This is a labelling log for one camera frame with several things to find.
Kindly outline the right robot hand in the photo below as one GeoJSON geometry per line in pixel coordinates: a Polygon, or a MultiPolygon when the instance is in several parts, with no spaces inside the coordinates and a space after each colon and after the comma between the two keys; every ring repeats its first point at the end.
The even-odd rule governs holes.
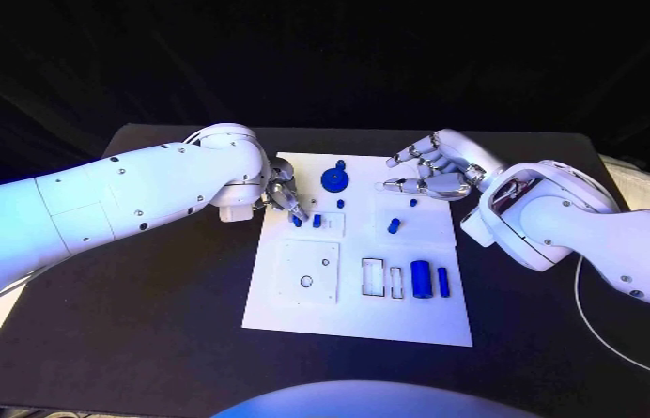
{"type": "Polygon", "coordinates": [[[479,143],[451,129],[443,129],[411,143],[387,160],[395,168],[415,160],[417,177],[392,178],[384,189],[410,195],[457,201],[477,189],[483,192],[508,165],[479,143]]]}

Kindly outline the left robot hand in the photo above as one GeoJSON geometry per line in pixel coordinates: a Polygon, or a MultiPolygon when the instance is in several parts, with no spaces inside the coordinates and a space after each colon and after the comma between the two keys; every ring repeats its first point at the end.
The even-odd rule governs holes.
{"type": "Polygon", "coordinates": [[[294,167],[290,161],[277,157],[270,162],[270,169],[264,204],[273,209],[287,211],[293,217],[304,222],[309,220],[309,215],[299,199],[294,167]]]}

